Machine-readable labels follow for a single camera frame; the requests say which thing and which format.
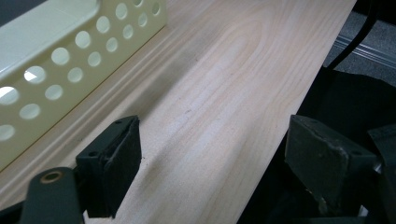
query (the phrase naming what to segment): circular hole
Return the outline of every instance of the circular hole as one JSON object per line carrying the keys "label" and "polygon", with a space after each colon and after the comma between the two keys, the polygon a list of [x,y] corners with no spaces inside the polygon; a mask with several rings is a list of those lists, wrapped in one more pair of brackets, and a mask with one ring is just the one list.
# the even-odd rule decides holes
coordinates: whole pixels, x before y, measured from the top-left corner
{"label": "circular hole", "polygon": [[76,35],[76,44],[81,49],[87,48],[91,44],[90,34],[86,31],[81,31]]}
{"label": "circular hole", "polygon": [[52,171],[48,174],[43,175],[40,178],[40,182],[43,184],[50,184],[53,183],[55,181],[58,181],[59,179],[62,178],[63,173],[60,171]]}
{"label": "circular hole", "polygon": [[90,152],[89,154],[88,154],[88,156],[90,156],[90,157],[95,157],[95,156],[97,156],[98,155],[98,152],[97,151],[92,151],[92,152]]}
{"label": "circular hole", "polygon": [[64,89],[60,85],[52,85],[46,90],[46,97],[49,100],[57,100],[64,94]]}
{"label": "circular hole", "polygon": [[67,74],[67,79],[69,79],[70,82],[80,82],[83,75],[84,73],[82,72],[82,69],[75,67],[70,69],[69,73]]}
{"label": "circular hole", "polygon": [[102,16],[98,19],[96,22],[96,29],[102,34],[106,33],[110,29],[110,21],[106,16]]}
{"label": "circular hole", "polygon": [[111,37],[111,38],[109,38],[109,39],[107,40],[106,49],[107,49],[109,52],[114,52],[114,51],[117,49],[118,46],[119,46],[119,42],[117,41],[116,38]]}
{"label": "circular hole", "polygon": [[0,141],[10,139],[15,133],[15,128],[9,124],[0,125]]}
{"label": "circular hole", "polygon": [[140,7],[142,5],[143,0],[134,0],[134,5]]}
{"label": "circular hole", "polygon": [[37,84],[46,79],[46,71],[40,66],[33,66],[25,71],[24,78],[28,82]]}
{"label": "circular hole", "polygon": [[146,23],[148,23],[148,15],[143,12],[140,16],[139,19],[137,20],[137,23],[139,24],[139,26],[145,26]]}
{"label": "circular hole", "polygon": [[34,119],[40,114],[40,106],[30,104],[24,106],[20,111],[20,116],[23,119]]}
{"label": "circular hole", "polygon": [[152,14],[158,15],[160,13],[160,4],[159,3],[154,3],[152,6]]}
{"label": "circular hole", "polygon": [[93,52],[88,57],[88,64],[92,67],[99,65],[101,61],[102,61],[102,56],[100,56],[99,52]]}
{"label": "circular hole", "polygon": [[129,39],[134,35],[134,27],[132,25],[126,25],[122,31],[125,39]]}
{"label": "circular hole", "polygon": [[126,15],[128,14],[128,8],[124,3],[119,3],[116,7],[116,16],[119,20],[125,19]]}
{"label": "circular hole", "polygon": [[0,105],[11,105],[14,104],[20,95],[17,90],[12,87],[0,88]]}
{"label": "circular hole", "polygon": [[69,51],[64,48],[57,48],[52,52],[51,59],[54,63],[58,65],[64,65],[69,62],[70,55]]}

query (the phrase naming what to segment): gray floor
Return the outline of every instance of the gray floor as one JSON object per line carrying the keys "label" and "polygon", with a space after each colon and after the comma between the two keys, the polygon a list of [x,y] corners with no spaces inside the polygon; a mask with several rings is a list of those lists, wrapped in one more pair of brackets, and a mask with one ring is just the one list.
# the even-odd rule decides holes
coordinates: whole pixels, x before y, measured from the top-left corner
{"label": "gray floor", "polygon": [[[365,21],[365,16],[352,12],[340,32],[340,36],[352,39],[362,27]],[[363,46],[375,49],[382,55],[386,55],[388,62],[396,64],[396,26],[378,21],[373,30],[361,43]],[[339,47],[333,46],[324,66],[329,63],[342,51]],[[388,64],[378,63],[371,59],[360,56],[358,53],[350,54],[344,59],[335,70],[363,74],[370,77],[376,77],[387,81],[389,84],[396,86],[396,68]]]}

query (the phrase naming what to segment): wood grain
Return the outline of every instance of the wood grain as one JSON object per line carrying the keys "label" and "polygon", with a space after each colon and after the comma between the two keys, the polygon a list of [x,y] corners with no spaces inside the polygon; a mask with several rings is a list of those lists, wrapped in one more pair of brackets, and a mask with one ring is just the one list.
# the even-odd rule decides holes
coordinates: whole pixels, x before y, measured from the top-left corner
{"label": "wood grain", "polygon": [[169,0],[168,25],[0,174],[1,207],[137,114],[144,158],[114,223],[236,222],[354,3]]}

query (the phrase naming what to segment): cream plastic basket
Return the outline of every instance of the cream plastic basket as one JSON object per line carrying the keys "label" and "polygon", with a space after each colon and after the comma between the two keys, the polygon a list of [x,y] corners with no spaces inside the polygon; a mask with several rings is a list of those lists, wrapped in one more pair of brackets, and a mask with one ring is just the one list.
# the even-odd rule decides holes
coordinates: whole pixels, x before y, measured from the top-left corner
{"label": "cream plastic basket", "polygon": [[49,0],[0,27],[0,171],[165,23],[164,0]]}

